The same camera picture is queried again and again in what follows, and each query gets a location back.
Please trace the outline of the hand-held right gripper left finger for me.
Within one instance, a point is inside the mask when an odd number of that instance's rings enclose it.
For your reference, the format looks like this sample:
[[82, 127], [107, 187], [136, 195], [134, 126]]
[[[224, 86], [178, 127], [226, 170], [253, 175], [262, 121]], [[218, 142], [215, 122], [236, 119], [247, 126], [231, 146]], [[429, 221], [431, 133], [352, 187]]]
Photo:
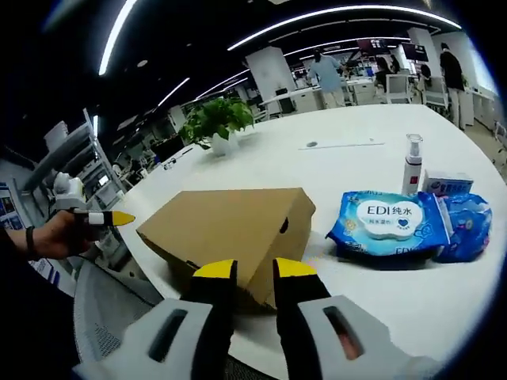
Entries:
[[75, 379], [221, 379], [233, 335], [236, 260], [207, 264], [179, 299], [167, 298], [131, 323], [120, 346], [83, 361]]

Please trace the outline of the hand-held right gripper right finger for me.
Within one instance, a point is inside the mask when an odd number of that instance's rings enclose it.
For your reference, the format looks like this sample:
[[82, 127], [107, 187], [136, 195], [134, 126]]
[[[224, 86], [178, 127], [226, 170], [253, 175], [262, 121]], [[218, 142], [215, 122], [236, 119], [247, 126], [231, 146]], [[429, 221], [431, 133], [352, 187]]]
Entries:
[[277, 257], [273, 286], [291, 379], [432, 379], [440, 369], [397, 347], [389, 328], [356, 303], [330, 295], [308, 264]]

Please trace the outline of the person's left hand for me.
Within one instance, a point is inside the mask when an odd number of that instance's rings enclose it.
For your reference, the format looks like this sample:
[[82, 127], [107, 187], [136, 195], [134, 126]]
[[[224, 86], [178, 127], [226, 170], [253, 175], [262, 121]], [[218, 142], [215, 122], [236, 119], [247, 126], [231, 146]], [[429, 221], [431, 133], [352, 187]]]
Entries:
[[97, 227], [78, 220], [72, 212], [59, 211], [33, 229], [27, 241], [37, 257], [62, 260], [87, 252], [100, 235]]

